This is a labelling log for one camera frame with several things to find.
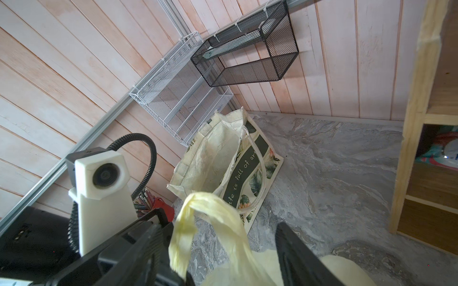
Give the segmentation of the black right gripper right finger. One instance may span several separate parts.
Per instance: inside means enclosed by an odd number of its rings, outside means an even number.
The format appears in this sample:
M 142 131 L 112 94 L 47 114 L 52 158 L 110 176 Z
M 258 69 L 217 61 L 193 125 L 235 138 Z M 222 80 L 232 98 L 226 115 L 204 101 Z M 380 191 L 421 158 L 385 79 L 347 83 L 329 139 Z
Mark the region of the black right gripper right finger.
M 343 283 L 292 231 L 287 223 L 275 233 L 281 277 L 285 286 L 341 286 Z

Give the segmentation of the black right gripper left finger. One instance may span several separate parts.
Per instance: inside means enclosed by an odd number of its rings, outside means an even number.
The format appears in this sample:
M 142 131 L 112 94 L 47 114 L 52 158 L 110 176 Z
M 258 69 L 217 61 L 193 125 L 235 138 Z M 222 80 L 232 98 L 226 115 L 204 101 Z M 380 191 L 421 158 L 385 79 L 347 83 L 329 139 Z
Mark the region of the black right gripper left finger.
M 192 286 L 169 266 L 174 225 L 154 209 L 50 278 L 48 286 Z

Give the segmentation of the orange-print plastic grocery bag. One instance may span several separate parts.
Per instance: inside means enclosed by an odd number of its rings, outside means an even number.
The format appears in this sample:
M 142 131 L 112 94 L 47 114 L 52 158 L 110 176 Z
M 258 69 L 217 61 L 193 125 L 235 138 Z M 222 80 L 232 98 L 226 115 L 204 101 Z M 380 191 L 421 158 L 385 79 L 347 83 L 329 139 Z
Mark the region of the orange-print plastic grocery bag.
M 256 252 L 235 208 L 211 193 L 193 193 L 183 202 L 168 248 L 169 266 L 181 278 L 187 274 L 197 232 L 195 212 L 206 215 L 229 260 L 207 274 L 204 286 L 284 286 L 277 249 Z M 327 255 L 319 260 L 342 286 L 373 286 L 375 282 L 355 262 Z

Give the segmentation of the cream canvas tote bag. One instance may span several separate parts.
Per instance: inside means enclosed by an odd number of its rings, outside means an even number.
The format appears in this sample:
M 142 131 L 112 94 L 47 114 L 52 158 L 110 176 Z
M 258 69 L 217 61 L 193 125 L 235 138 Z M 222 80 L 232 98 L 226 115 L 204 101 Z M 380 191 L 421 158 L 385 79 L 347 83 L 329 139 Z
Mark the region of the cream canvas tote bag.
M 196 132 L 167 188 L 181 200 L 215 194 L 237 210 L 249 232 L 283 162 L 243 108 L 216 112 Z

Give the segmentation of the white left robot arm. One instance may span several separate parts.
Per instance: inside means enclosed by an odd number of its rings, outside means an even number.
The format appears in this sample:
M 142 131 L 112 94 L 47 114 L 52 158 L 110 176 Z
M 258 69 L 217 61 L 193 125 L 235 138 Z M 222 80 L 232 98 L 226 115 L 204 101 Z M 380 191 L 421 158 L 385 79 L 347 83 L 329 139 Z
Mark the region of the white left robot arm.
M 133 141 L 149 147 L 150 163 L 139 186 L 130 192 L 130 174 L 119 149 Z M 73 185 L 70 217 L 25 207 L 1 231 L 2 284 L 43 284 L 133 224 L 138 217 L 134 200 L 155 170 L 157 151 L 150 137 L 130 133 L 106 148 L 70 153 L 65 161 Z

